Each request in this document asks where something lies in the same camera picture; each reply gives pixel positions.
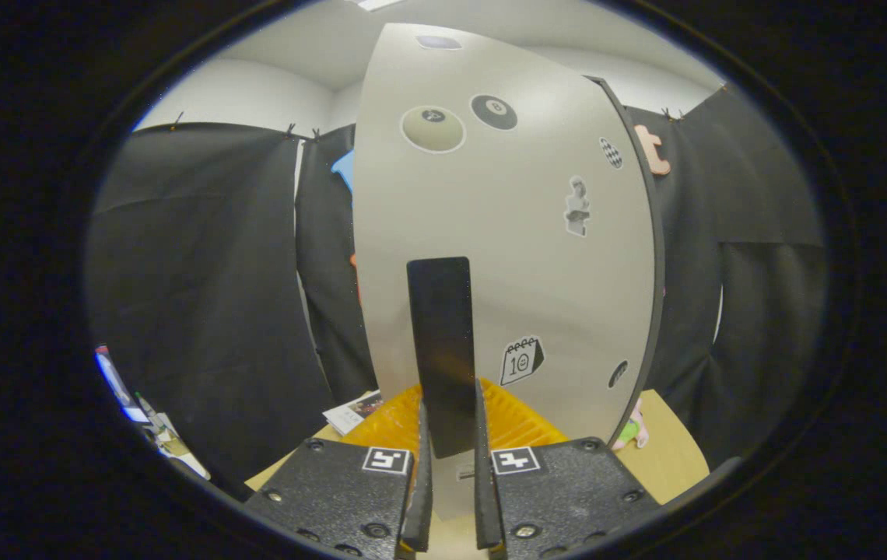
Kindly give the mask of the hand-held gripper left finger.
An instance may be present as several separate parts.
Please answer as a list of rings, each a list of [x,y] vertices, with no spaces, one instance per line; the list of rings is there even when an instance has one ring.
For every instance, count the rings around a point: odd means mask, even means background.
[[[414,559],[428,551],[432,439],[421,387],[390,398],[338,442],[304,440],[247,508],[343,555]]]

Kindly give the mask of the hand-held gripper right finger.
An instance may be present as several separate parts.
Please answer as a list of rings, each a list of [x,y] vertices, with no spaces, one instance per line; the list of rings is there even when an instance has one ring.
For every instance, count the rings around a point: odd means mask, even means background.
[[[496,449],[475,384],[475,537],[489,559],[557,559],[657,521],[663,507],[597,437]]]

